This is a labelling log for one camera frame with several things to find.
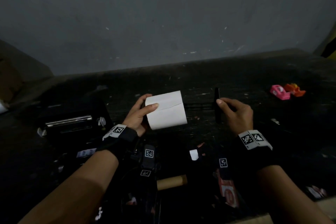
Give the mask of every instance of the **cardboard tube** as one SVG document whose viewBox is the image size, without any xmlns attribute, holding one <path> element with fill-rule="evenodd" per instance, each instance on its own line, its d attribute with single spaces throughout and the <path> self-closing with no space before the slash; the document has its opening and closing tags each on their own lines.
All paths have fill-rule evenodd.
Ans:
<svg viewBox="0 0 336 224">
<path fill-rule="evenodd" d="M 175 177 L 170 177 L 162 180 L 157 180 L 157 190 L 169 189 L 178 186 L 182 186 L 187 184 L 187 176 L 186 175 L 179 175 Z"/>
</svg>

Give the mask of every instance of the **gray wall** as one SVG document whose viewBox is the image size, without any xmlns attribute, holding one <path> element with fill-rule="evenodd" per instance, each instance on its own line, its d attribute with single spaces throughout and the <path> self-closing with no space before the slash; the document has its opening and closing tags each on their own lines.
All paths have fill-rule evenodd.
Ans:
<svg viewBox="0 0 336 224">
<path fill-rule="evenodd" d="M 54 75 L 285 48 L 308 52 L 335 0 L 0 0 L 0 39 Z"/>
</svg>

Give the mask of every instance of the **finger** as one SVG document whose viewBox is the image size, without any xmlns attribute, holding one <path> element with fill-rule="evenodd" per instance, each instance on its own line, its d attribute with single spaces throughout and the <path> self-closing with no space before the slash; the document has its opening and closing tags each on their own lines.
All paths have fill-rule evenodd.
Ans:
<svg viewBox="0 0 336 224">
<path fill-rule="evenodd" d="M 219 106 L 220 109 L 225 113 L 225 115 L 230 116 L 234 112 L 230 109 L 227 103 L 225 103 L 222 99 L 217 99 L 216 100 L 217 105 Z"/>
<path fill-rule="evenodd" d="M 242 102 L 238 101 L 237 99 L 230 99 L 230 98 L 220 98 L 225 103 L 230 104 L 234 107 L 236 107 L 237 110 L 242 109 L 246 106 L 246 104 L 243 104 Z"/>
<path fill-rule="evenodd" d="M 157 109 L 159 106 L 158 103 L 152 104 L 145 106 L 144 108 L 141 108 L 140 110 L 137 110 L 134 114 L 138 116 L 138 118 L 144 117 L 146 114 L 149 114 Z"/>
<path fill-rule="evenodd" d="M 146 100 L 146 98 L 151 97 L 152 94 L 145 94 L 142 95 L 137 102 L 135 103 L 135 105 L 133 105 L 133 107 L 131 108 L 131 110 L 129 111 L 128 115 L 136 112 L 137 110 L 139 110 L 141 108 L 142 103 Z"/>
</svg>

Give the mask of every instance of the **table surface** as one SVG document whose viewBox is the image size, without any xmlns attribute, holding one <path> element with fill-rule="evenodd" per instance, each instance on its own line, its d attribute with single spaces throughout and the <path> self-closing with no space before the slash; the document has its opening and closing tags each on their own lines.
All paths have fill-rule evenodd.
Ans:
<svg viewBox="0 0 336 224">
<path fill-rule="evenodd" d="M 335 61 L 295 49 L 70 79 L 42 94 L 37 104 L 24 105 L 0 116 L 0 134 L 5 138 L 2 146 L 6 149 L 1 163 L 6 179 L 1 187 L 10 202 L 22 206 L 15 217 L 18 218 L 55 186 L 50 175 L 53 148 L 36 137 L 33 128 L 34 117 L 43 107 L 67 98 L 94 95 L 104 100 L 111 119 L 121 122 L 142 94 L 180 90 L 185 104 L 211 103 L 218 87 L 221 97 L 238 99 L 252 107 L 256 129 L 269 128 L 268 140 L 277 149 L 282 167 L 307 195 L 312 198 L 306 188 L 312 185 L 324 188 L 328 196 L 336 195 L 335 79 Z M 303 97 L 281 101 L 269 93 L 272 85 L 292 82 L 307 91 Z M 195 149 L 202 142 L 229 149 L 233 136 L 224 117 L 222 124 L 216 124 L 213 110 L 191 110 L 186 115 L 188 124 L 152 131 L 147 137 L 162 139 L 158 145 L 170 143 L 172 151 L 178 147 Z M 278 120 L 280 125 L 271 119 Z M 170 169 L 171 174 L 172 170 L 179 175 L 178 168 Z M 248 203 L 242 205 L 244 213 L 226 220 L 263 212 Z M 12 222 L 15 218 L 4 220 Z"/>
</svg>

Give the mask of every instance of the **hand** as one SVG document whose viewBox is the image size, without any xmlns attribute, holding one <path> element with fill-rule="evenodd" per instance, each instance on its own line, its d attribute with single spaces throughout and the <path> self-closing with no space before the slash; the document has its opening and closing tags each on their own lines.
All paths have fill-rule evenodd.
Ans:
<svg viewBox="0 0 336 224">
<path fill-rule="evenodd" d="M 249 105 L 229 98 L 220 98 L 216 102 L 225 113 L 229 127 L 236 136 L 253 129 L 253 110 Z M 235 107 L 237 111 L 232 111 L 228 104 Z"/>
<path fill-rule="evenodd" d="M 128 115 L 126 116 L 123 122 L 124 125 L 134 129 L 138 133 L 139 137 L 141 137 L 146 132 L 147 129 L 147 125 L 143 124 L 142 122 L 144 116 L 146 114 L 155 111 L 156 108 L 159 106 L 158 103 L 155 103 L 140 109 L 144 100 L 151 96 L 152 96 L 151 94 L 145 94 L 141 96 L 135 103 L 135 105 L 132 107 L 132 109 L 129 111 Z"/>
</svg>

